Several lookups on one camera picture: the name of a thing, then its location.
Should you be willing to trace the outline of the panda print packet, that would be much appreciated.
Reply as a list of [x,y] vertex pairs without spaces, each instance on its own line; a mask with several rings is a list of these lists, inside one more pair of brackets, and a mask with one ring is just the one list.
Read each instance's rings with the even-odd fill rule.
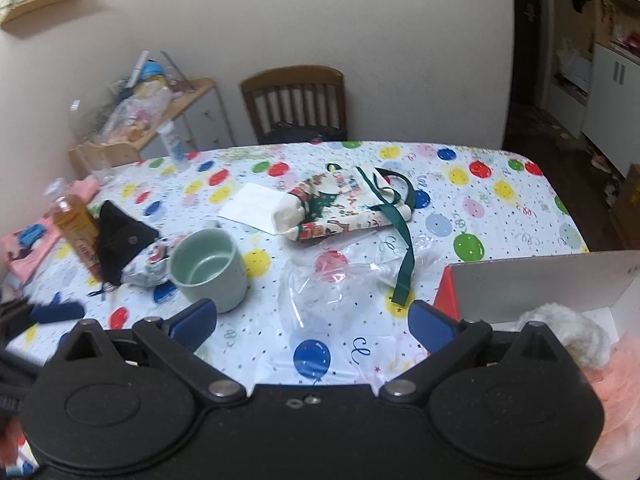
[[153,288],[169,280],[169,258],[186,234],[159,237],[122,269],[122,284]]

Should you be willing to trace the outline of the black drawstring pouch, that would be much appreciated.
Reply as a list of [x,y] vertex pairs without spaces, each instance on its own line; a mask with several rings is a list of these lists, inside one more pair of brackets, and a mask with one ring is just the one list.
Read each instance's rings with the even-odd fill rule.
[[101,278],[104,283],[122,284],[122,271],[159,237],[157,229],[125,214],[110,200],[102,203],[98,218]]

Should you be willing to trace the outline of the grey fluffy cloth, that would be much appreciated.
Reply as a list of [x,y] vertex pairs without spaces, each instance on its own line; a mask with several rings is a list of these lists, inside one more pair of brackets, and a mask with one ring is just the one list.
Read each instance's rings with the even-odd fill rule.
[[515,327],[521,330],[530,323],[546,324],[581,368],[596,370],[605,367],[611,359],[610,336],[580,312],[560,304],[543,304],[521,315]]

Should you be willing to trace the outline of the christmas print fabric bag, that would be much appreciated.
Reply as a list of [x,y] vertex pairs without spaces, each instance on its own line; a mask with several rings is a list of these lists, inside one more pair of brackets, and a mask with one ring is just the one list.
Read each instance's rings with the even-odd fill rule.
[[409,298],[416,254],[409,230],[416,189],[403,174],[371,165],[314,174],[291,188],[272,214],[273,226],[289,240],[315,240],[391,226],[406,245],[396,272],[394,304]]

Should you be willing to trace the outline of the pink mesh bath pouf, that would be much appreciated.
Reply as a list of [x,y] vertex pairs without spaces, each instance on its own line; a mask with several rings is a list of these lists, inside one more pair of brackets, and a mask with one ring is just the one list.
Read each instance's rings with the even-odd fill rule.
[[589,466],[607,479],[639,478],[639,338],[626,333],[605,367],[586,370],[604,408],[604,427]]

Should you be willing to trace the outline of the red white cardboard box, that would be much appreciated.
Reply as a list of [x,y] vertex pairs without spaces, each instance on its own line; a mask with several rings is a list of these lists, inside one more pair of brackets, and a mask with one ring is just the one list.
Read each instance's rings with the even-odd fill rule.
[[446,266],[434,307],[452,318],[483,320],[500,330],[525,312],[560,304],[601,326],[613,346],[639,338],[639,253],[590,252]]

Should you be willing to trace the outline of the orange tea bottle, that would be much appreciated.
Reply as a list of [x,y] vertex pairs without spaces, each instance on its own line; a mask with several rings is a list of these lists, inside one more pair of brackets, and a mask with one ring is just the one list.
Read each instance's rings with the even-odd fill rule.
[[52,202],[52,220],[62,237],[70,244],[90,274],[99,280],[99,228],[86,203],[70,190],[70,186],[62,178],[54,180],[44,191],[44,195]]

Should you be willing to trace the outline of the clear plastic bag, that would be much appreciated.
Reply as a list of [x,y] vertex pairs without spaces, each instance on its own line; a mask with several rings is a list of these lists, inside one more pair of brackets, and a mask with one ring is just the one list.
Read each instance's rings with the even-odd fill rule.
[[278,313],[296,336],[346,335],[358,328],[386,332],[375,318],[408,306],[394,304],[396,272],[406,252],[392,229],[328,238],[285,263],[278,287]]

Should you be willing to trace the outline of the white paper napkin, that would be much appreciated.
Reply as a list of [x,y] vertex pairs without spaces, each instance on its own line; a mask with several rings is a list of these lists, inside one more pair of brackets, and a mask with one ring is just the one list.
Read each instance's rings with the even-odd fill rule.
[[250,226],[258,231],[276,235],[280,233],[276,226],[277,212],[285,209],[296,211],[298,204],[299,200],[290,193],[256,183],[247,183],[224,203],[218,211],[218,216],[242,226]]

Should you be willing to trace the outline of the balloon print tablecloth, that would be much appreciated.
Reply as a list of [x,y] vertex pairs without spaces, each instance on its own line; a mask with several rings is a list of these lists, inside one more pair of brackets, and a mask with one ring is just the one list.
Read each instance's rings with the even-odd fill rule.
[[224,215],[244,188],[256,198],[288,191],[315,174],[359,166],[392,170],[416,189],[409,229],[416,248],[412,299],[432,300],[450,263],[584,252],[586,242],[558,194],[518,154],[442,144],[329,142],[226,148],[119,170],[102,190],[168,243],[220,226],[245,262],[250,287],[198,348],[201,359],[242,382],[379,386],[426,357],[409,334],[408,309],[393,302],[406,246],[392,228],[292,242]]

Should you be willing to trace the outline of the clear bag of snacks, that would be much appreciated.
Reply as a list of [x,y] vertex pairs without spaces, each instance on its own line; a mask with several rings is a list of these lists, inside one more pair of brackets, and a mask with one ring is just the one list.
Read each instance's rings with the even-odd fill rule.
[[167,87],[130,96],[120,102],[98,134],[98,142],[112,144],[140,140],[162,122],[174,94]]

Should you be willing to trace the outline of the wooden side cabinet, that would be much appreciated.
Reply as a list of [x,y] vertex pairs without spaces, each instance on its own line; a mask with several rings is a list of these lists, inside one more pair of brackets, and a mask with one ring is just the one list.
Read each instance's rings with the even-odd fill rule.
[[[193,79],[194,91],[173,100],[165,110],[160,125],[172,122],[187,152],[205,152],[236,145],[229,117],[220,92],[212,78]],[[155,130],[134,142],[100,145],[100,152],[112,167],[125,166],[145,159],[167,155]]]

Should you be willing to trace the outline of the brown wooden chair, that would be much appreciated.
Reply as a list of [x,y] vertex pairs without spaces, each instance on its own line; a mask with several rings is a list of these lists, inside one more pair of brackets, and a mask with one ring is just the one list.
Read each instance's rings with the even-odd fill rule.
[[348,139],[345,76],[336,68],[272,68],[244,79],[240,90],[260,144]]

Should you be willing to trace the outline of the white wall cabinets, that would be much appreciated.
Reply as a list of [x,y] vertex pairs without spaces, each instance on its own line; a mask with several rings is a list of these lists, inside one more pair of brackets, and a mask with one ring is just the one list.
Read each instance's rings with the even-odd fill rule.
[[639,0],[541,0],[542,107],[626,174],[639,162]]

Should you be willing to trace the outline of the wooden wall shelf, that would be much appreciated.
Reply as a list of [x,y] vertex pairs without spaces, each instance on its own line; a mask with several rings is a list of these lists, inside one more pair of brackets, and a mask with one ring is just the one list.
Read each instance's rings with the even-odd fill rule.
[[5,28],[7,24],[12,23],[23,16],[44,9],[47,6],[54,6],[70,0],[25,0],[20,3],[11,4],[9,10],[1,17],[1,27]]

